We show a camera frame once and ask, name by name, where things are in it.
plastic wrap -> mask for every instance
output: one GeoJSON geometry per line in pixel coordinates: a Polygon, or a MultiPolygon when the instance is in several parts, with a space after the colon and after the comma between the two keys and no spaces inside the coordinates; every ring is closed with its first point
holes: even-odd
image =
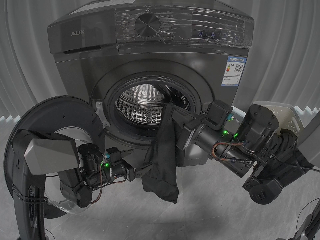
{"type": "Polygon", "coordinates": [[[132,42],[149,41],[190,45],[215,44],[249,49],[252,46],[252,18],[216,10],[181,6],[139,6],[115,9],[116,40],[119,48],[132,42]],[[159,22],[158,32],[150,37],[135,29],[137,18],[154,14],[159,22]]]}

control panel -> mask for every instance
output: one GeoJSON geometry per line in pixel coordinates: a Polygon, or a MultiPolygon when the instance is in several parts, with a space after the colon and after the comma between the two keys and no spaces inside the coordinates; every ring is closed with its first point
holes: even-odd
{"type": "Polygon", "coordinates": [[[148,41],[218,44],[250,48],[254,22],[226,12],[181,6],[131,7],[115,10],[119,45],[148,41]]]}

gray floor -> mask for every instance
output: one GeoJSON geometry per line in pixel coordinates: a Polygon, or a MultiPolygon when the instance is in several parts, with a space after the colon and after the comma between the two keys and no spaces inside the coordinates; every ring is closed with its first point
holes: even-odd
{"type": "MultiPolygon", "coordinates": [[[[1,160],[13,126],[13,121],[0,123],[1,160]]],[[[18,237],[18,228],[2,162],[0,171],[0,239],[11,240],[18,237]]],[[[177,169],[177,204],[144,192],[141,181],[135,180],[105,188],[102,198],[88,210],[46,219],[45,226],[56,240],[275,240],[293,237],[300,210],[320,197],[320,173],[313,171],[265,206],[251,201],[241,187],[245,180],[246,176],[240,179],[220,163],[208,161],[177,169]]],[[[299,224],[315,203],[302,212],[299,224]]]]}

qr code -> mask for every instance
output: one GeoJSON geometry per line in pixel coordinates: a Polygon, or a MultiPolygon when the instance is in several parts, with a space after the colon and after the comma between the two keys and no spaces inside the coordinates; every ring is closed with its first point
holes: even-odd
{"type": "Polygon", "coordinates": [[[241,72],[241,71],[242,71],[242,67],[243,67],[242,64],[236,64],[236,65],[235,65],[234,72],[241,72]]]}

energy label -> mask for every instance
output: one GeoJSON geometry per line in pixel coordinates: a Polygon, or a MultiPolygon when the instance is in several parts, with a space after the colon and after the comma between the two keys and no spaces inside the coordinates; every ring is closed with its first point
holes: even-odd
{"type": "Polygon", "coordinates": [[[229,56],[221,85],[238,86],[246,61],[247,58],[229,56]]]}

